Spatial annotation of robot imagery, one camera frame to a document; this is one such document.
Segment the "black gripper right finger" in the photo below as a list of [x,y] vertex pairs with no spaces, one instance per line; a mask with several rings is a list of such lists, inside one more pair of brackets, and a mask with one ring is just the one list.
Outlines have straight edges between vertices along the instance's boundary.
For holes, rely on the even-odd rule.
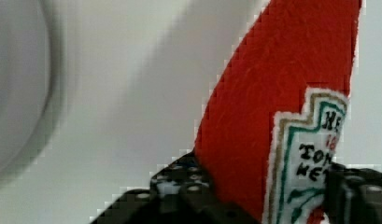
[[333,163],[323,208],[331,224],[382,224],[382,173]]

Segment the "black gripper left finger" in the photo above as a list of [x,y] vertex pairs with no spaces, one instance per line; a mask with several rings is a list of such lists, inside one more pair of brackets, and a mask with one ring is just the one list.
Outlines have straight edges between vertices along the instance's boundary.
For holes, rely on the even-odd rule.
[[148,189],[124,192],[91,224],[260,224],[235,203],[224,203],[193,152],[154,175]]

